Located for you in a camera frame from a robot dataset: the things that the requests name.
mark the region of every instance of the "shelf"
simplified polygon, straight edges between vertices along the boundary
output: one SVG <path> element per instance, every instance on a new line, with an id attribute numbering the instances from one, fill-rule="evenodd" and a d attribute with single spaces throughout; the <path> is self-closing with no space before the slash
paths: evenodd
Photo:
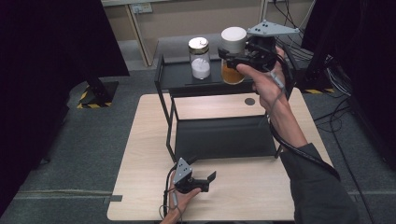
<path id="1" fill-rule="evenodd" d="M 198 79 L 192 76 L 190 62 L 165 63 L 159 58 L 155 82 L 161 90 L 167 90 L 172 97 L 203 95 L 224 95 L 252 92 L 253 80 L 245 78 L 242 83 L 229 85 L 221 78 L 221 60 L 210 61 L 210 76 Z"/>
<path id="2" fill-rule="evenodd" d="M 201 160 L 275 154 L 274 139 L 264 116 L 181 119 L 177 122 L 177 161 L 180 157 Z"/>
<path id="3" fill-rule="evenodd" d="M 175 98 L 252 93 L 251 78 L 229 85 L 221 78 L 221 60 L 211 60 L 211 74 L 205 79 L 192 76 L 190 62 L 165 63 L 160 56 L 154 83 L 168 122 L 166 146 L 176 162 L 189 160 L 276 157 L 276 147 L 264 115 L 243 115 L 232 118 L 180 119 Z M 170 110 L 163 99 L 168 91 Z M 174 149 L 170 145 L 174 116 L 177 120 Z"/>

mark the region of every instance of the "silver lid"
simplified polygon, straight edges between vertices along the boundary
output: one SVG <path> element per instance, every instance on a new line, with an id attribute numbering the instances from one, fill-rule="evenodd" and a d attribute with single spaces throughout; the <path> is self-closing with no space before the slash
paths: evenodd
<path id="1" fill-rule="evenodd" d="M 205 54 L 209 50 L 209 42 L 203 37 L 195 37 L 189 41 L 191 54 Z"/>

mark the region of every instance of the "sleeve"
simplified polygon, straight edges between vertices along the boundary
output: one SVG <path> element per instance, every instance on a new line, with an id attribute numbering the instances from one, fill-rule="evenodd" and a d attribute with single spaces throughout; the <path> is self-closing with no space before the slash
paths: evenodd
<path id="1" fill-rule="evenodd" d="M 299 149 L 320 158 L 312 144 Z M 295 223 L 359 223 L 356 205 L 333 175 L 289 151 L 280 158 L 290 178 Z"/>

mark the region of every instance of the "jar lid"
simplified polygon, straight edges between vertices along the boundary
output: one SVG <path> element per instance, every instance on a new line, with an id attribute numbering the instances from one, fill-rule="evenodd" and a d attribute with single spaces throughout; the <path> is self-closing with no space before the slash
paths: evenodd
<path id="1" fill-rule="evenodd" d="M 191 54 L 204 54 L 209 50 L 209 42 L 203 37 L 195 37 L 189 41 Z"/>
<path id="2" fill-rule="evenodd" d="M 221 46 L 231 53 L 239 53 L 245 48 L 247 34 L 241 27 L 229 27 L 221 32 Z"/>

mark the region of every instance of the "forearm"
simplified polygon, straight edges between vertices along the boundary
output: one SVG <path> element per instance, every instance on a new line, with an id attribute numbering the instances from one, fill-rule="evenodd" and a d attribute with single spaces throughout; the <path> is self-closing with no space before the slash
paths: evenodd
<path id="1" fill-rule="evenodd" d="M 299 149 L 320 158 L 312 144 Z M 296 223 L 359 223 L 355 204 L 332 174 L 291 152 L 280 158 L 290 178 Z"/>
<path id="2" fill-rule="evenodd" d="M 286 97 L 281 97 L 276 102 L 271 112 L 271 122 L 279 135 L 294 147 L 302 147 L 307 144 L 303 131 L 291 112 Z"/>
<path id="3" fill-rule="evenodd" d="M 177 209 L 169 209 L 168 214 L 163 219 L 161 224 L 174 224 L 177 223 L 179 219 L 180 219 L 180 213 L 177 211 Z"/>

